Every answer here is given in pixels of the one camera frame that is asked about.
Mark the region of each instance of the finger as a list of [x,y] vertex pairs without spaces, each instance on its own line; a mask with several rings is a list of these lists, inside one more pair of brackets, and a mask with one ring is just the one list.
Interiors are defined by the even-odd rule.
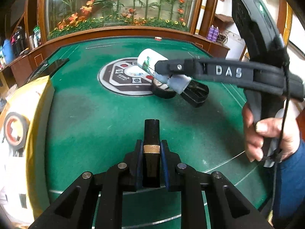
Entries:
[[282,118],[268,118],[257,122],[256,132],[267,138],[279,137],[282,129]]
[[263,151],[259,147],[256,147],[251,144],[247,144],[246,145],[246,155],[248,156],[249,160],[254,158],[257,161],[261,161],[263,158]]
[[249,128],[244,129],[244,134],[245,134],[245,141],[248,144],[254,145],[259,148],[263,147],[263,143],[264,143],[263,136],[259,135],[255,131],[253,125],[251,125]]
[[250,127],[253,124],[254,118],[248,103],[245,103],[242,108],[242,119],[245,127]]

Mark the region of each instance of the glass display case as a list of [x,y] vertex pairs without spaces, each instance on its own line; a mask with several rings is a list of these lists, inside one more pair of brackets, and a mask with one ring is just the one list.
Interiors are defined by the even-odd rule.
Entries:
[[111,26],[189,31],[194,0],[46,0],[48,38]]

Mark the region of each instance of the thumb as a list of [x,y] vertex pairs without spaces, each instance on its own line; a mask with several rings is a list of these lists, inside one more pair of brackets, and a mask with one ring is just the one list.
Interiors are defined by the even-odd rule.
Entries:
[[283,118],[268,118],[257,122],[256,132],[267,138],[279,137]]

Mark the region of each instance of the blue sleeve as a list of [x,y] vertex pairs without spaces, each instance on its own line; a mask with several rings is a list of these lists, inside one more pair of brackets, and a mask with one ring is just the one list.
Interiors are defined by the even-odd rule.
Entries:
[[291,221],[305,197],[305,143],[278,165],[272,223],[282,229]]

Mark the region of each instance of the white lettering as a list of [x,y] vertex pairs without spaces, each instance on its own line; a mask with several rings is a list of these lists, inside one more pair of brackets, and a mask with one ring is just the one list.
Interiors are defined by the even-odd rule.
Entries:
[[241,68],[237,68],[236,69],[236,77],[237,78],[241,78],[242,77],[242,69]]
[[216,75],[222,74],[222,67],[220,65],[216,65]]
[[228,74],[232,77],[232,72],[231,72],[230,67],[228,67],[228,69],[227,69],[226,76],[227,76]]

